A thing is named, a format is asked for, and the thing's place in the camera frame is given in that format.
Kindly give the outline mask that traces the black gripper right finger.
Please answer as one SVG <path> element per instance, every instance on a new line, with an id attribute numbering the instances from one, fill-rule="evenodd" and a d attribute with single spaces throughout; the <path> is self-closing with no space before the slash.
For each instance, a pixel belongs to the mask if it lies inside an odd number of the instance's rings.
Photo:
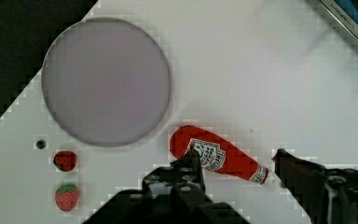
<path id="1" fill-rule="evenodd" d="M 310 217 L 311 224 L 358 224 L 358 170 L 328 169 L 280 148 L 275 174 Z"/>

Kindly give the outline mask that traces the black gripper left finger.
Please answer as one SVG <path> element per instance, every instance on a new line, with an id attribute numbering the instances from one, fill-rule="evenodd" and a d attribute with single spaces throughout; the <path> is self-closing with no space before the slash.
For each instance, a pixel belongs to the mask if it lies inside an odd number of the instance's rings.
<path id="1" fill-rule="evenodd" d="M 144 177 L 140 189 L 117 193 L 83 224 L 249 224 L 205 193 L 200 154 L 191 148 Z"/>

